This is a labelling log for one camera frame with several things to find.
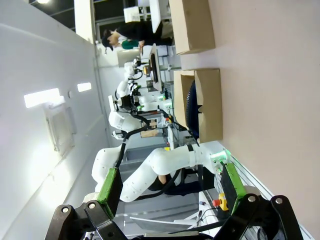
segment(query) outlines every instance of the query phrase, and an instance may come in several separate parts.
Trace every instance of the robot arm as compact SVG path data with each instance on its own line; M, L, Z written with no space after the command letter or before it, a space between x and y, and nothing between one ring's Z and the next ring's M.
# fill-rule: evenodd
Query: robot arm
M137 60L135 59L133 62L126 62L124 64L124 80L122 80L119 86L116 89L117 94L120 98L129 94L129 86L133 80L132 78L137 73Z
M130 113L127 112L110 112L109 123L112 127L127 133L141 128L140 120L134 118L130 115Z
M203 165L210 172L217 173L216 169L221 167L219 160L223 154L217 154L214 159L201 155L201 149L197 145L182 146L171 151L155 149L123 183L120 199L132 202L150 187L158 175L168 175L182 168Z
M117 161L119 152L120 146L104 148L98 152L92 169L92 177L97 182L95 188L97 192L100 191L109 168L112 168ZM124 202L132 202L151 186L158 175L168 175L182 168L203 165L210 172L216 173L221 167L222 157L227 158L225 152L216 154L214 158L202 157L201 148L197 145L182 146L171 151L157 148L123 183L120 199Z

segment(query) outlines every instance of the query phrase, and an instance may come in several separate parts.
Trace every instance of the cardboard box flap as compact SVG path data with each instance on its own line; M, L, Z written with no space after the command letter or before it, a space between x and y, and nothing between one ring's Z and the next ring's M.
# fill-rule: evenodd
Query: cardboard box flap
M179 124L187 128L187 96L195 80L194 71L175 71L174 73L174 115Z
M222 95L219 69L195 72L200 142L223 139Z
M215 48L208 0L169 0L177 54Z

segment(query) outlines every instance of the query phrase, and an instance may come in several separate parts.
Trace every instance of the black cable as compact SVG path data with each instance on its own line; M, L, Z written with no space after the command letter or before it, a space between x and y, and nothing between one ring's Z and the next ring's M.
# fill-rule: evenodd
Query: black cable
M222 227L223 224L225 224L227 220L221 220L221 221L217 221L208 225L204 225L204 226L198 226L198 227L194 227L194 228L190 228L190 229L186 229L186 230L182 230L182 231L175 231L175 232L170 232L170 234L178 234L178 233L184 233L184 232L204 232L204 231L208 231L210 229L215 229L215 228L219 228Z
M178 125L183 131L188 131L188 133L190 134L191 137L193 137L193 139L195 140L195 143L198 145L198 147L200 147L197 139L195 138L194 134L192 133L192 131L190 129L187 129L186 127L182 126L181 124L179 124L178 122L176 122L174 120L174 118L172 116L169 116L164 110L162 109L158 109L158 112L162 113L164 115L165 118L168 118L171 120L172 123Z
M118 97L117 97L117 89L116 89L115 92L114 92L114 97L115 97L116 100L118 100Z
M143 116L134 115L134 114L132 114L132 113L130 113L130 115L131 115L132 117L134 117L135 119L139 119L139 120L143 121L146 125L149 125L149 124L150 124L149 120L147 120L147 119L146 119L145 117L143 117Z
M129 78L129 80L139 80L140 78L142 78L142 77L143 77L144 73L142 72L142 70L140 70L139 68L137 68L137 70L138 70L138 72L140 72L140 73L141 73L141 76L140 76L140 77L138 77L138 78Z
M122 162L122 160L124 158L125 150L126 150L126 140L128 140L134 134L137 134L137 133L140 133L140 132L148 130L148 128L149 128L149 123L147 125L144 125L143 127L139 128L139 129L136 129L136 130L128 132L124 136L123 141L122 141L122 145L121 145L120 154L119 154L118 160L117 160L116 165L115 165L116 168L120 167L120 164L121 164L121 162Z
M179 176L181 170L177 170L174 174L174 176L170 179L170 181L158 192L153 193L153 194L146 194L139 196L135 201L143 200L143 199L151 199L160 196L163 194L165 191L167 191L174 183L177 177Z
M216 215L207 215L205 218L201 219L201 221L204 221L207 217L216 217Z
M199 223L201 220L203 220L202 218L204 217L204 215L205 215L205 213L206 213L207 211L213 210L213 209L218 209L218 208L219 208L219 207L217 206L217 207L212 207L212 208L209 208L209 209L205 210L204 213L202 214L202 216L199 218L199 220L198 220L197 223Z

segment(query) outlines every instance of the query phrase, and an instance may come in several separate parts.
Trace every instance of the fluorescent light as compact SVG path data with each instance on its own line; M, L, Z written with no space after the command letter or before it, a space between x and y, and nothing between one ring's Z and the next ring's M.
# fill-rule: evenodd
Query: fluorescent light
M24 95L24 102L27 108L37 106L46 102L57 102L60 100L60 92L58 88Z
M40 4L47 4L50 0L37 0L37 2Z
M84 92L84 91L88 91L91 89L91 82L87 82L87 83L80 83L78 84L78 91Z

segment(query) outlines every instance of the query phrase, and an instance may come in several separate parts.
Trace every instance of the white wall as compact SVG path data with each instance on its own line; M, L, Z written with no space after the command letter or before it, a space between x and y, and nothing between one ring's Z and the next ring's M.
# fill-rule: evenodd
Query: white wall
M320 238L320 1L209 0L215 49L183 69L220 68L224 147Z
M0 2L0 45L0 237L43 239L85 162L108 146L94 46L21 0ZM86 82L92 90L78 93ZM52 88L72 108L78 131L60 164L42 108L24 102L25 94Z
M107 49L107 54L105 54L105 47L100 44L97 46L98 48L98 65L99 65L99 74L101 79L102 93L104 99L104 105L106 108L107 115L110 113L110 106L108 101L108 96L115 95L115 91L119 85L119 83L124 80L124 68L118 66L118 57L117 51L122 50L122 48L117 47L114 51L111 51L110 48ZM148 56L151 50L151 47L144 50L143 56ZM142 85L149 80L149 77L143 76L138 84ZM116 130L115 128L108 126L110 132ZM128 148L139 148L151 145L163 144L164 139L162 137L149 137L149 138L141 138L140 134L135 134L130 138L130 143L128 144ZM121 144L121 141L116 140L114 137L110 137L110 144L113 147L117 147Z

